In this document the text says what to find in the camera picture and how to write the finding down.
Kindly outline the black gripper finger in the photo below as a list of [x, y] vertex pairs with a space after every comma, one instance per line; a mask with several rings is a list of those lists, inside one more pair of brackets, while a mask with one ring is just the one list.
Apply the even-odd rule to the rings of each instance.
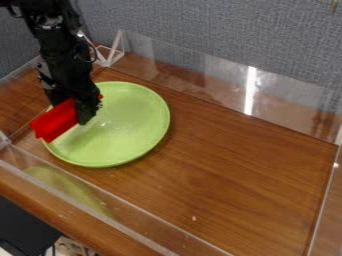
[[59, 84], [49, 85], [44, 82], [43, 89], [52, 106], [59, 105], [72, 97], [72, 91]]
[[88, 94], [80, 95], [73, 99], [76, 120], [80, 125], [85, 125], [96, 116], [100, 108], [100, 91], [92, 90]]

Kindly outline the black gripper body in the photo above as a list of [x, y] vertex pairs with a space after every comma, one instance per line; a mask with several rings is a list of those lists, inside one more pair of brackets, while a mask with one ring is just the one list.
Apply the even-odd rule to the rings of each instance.
[[36, 39], [47, 65], [40, 72], [43, 83], [68, 88], [73, 99], [99, 90], [89, 76], [92, 64], [87, 41], [65, 29], [37, 29]]

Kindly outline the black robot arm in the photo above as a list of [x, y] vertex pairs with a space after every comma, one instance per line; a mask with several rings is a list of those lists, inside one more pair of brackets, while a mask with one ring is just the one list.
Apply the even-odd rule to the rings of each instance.
[[37, 71], [51, 105], [71, 99], [77, 123], [85, 125], [99, 110], [100, 90], [91, 79], [91, 45], [77, 36], [80, 17], [69, 0], [0, 0], [0, 7], [24, 20], [39, 42]]

